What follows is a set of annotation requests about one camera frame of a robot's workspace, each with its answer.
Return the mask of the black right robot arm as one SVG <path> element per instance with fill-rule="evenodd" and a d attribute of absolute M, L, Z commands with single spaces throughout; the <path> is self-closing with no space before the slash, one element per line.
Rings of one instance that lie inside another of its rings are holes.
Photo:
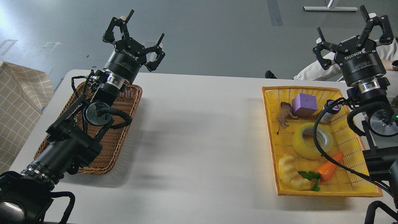
<path fill-rule="evenodd" d="M 370 135 L 370 133 L 381 137 L 397 135 L 397 113 L 386 98 L 387 86 L 390 83 L 384 77 L 386 70 L 376 51 L 377 46 L 391 44 L 394 35 L 386 15 L 370 17 L 365 6 L 361 6 L 360 10 L 366 22 L 363 32 L 339 44 L 327 42 L 321 29 L 317 28 L 320 42 L 313 48 L 317 61 L 324 70 L 329 69 L 332 62 L 330 59 L 325 59 L 321 51 L 326 49 L 333 52 L 334 62 L 339 65 L 349 90 L 348 98 L 338 98 L 320 112 L 314 124 L 313 140 L 321 156 L 385 190 L 397 205 L 397 147 L 378 148 L 374 146 Z M 348 126 L 358 136 L 367 138 L 370 149 L 364 150 L 363 156 L 368 175 L 337 162 L 324 152 L 318 143 L 317 126 L 320 119 L 337 105 L 351 108 L 352 111 L 347 115 Z"/>

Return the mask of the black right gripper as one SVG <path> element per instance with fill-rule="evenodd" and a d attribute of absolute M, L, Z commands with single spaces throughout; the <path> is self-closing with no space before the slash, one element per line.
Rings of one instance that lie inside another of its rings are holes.
<path fill-rule="evenodd" d="M 375 26 L 381 28 L 380 45 L 391 44 L 394 39 L 387 15 L 370 17 L 364 5 L 360 6 L 360 12 L 366 22 L 366 26 L 360 36 L 353 36 L 337 45 L 327 42 L 321 28 L 317 27 L 320 42 L 312 50 L 324 70 L 329 69 L 332 62 L 331 59 L 324 58 L 321 52 L 328 50 L 336 53 L 334 62 L 339 66 L 345 83 L 349 87 L 355 87 L 360 82 L 364 82 L 364 80 L 380 78 L 386 74 L 386 70 L 376 51 L 378 41 L 368 39 L 372 29 Z"/>

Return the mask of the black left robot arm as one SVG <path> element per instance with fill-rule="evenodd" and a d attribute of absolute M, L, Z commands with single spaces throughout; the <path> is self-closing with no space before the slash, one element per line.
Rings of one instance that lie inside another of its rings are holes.
<path fill-rule="evenodd" d="M 91 70 L 87 76 L 71 78 L 76 100 L 46 130 L 49 145 L 21 173 L 1 174 L 1 223 L 42 224 L 55 198 L 68 197 L 60 223 L 67 223 L 75 204 L 71 192 L 53 189 L 65 173 L 76 174 L 101 153 L 101 140 L 109 130 L 129 126 L 132 117 L 113 108 L 117 97 L 127 90 L 142 66 L 152 72 L 165 57 L 161 41 L 151 47 L 130 37 L 128 16 L 113 17 L 103 35 L 103 42 L 114 51 L 103 70 Z"/>

